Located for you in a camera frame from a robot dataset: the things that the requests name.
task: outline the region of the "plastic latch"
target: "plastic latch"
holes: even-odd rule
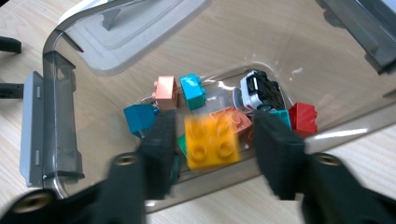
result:
[[[29,188],[42,187],[43,86],[43,77],[37,72],[32,72],[24,84],[20,172]]]

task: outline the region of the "green lego brick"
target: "green lego brick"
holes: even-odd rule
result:
[[[186,149],[186,135],[183,134],[177,139],[177,144],[180,147],[183,154],[187,157],[187,149]]]

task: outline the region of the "red lego brick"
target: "red lego brick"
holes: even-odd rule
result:
[[[291,128],[301,137],[312,135],[318,131],[317,115],[313,105],[298,102],[289,109]]]

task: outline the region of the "table surface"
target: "table surface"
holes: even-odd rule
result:
[[[19,39],[22,54],[0,52],[0,82],[22,83],[42,73],[44,43],[78,0],[10,0],[0,8],[0,35]],[[22,100],[0,101],[0,213],[31,189],[19,172]],[[396,125],[335,148],[367,188],[396,198]],[[302,223],[297,202],[280,202],[262,177],[148,216],[151,223]]]

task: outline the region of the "clear plastic container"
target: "clear plastic container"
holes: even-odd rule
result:
[[[171,26],[173,35],[162,35],[161,45],[150,45],[136,60],[106,64],[94,45],[79,41],[81,27],[99,26],[104,13],[120,10],[120,15],[129,15],[144,2],[120,0],[78,13],[62,22],[44,47],[42,158],[43,175],[51,176],[42,184],[61,197],[103,180],[112,157],[136,149],[139,139],[129,132],[122,110],[149,97],[158,76],[195,73],[206,92],[227,92],[231,100],[224,105],[233,105],[233,87],[239,87],[244,72],[265,71],[280,85],[287,108],[304,102],[318,111],[318,133],[305,139],[307,152],[330,149],[396,122],[396,74],[380,76],[365,60],[359,43],[346,29],[327,23],[324,9],[314,0],[205,2],[189,23]],[[128,27],[122,18],[116,17],[112,26]],[[117,49],[106,57],[133,57],[126,45],[109,38],[125,35],[126,30],[107,32],[108,36],[91,32],[103,47]],[[96,58],[100,63],[92,63]],[[103,76],[110,64],[113,76]],[[179,92],[177,136],[184,132],[184,116],[191,114]],[[260,174],[253,149],[244,150],[242,158],[203,173],[191,172],[183,159],[171,196],[151,203],[148,211]],[[67,172],[85,177],[76,181]]]

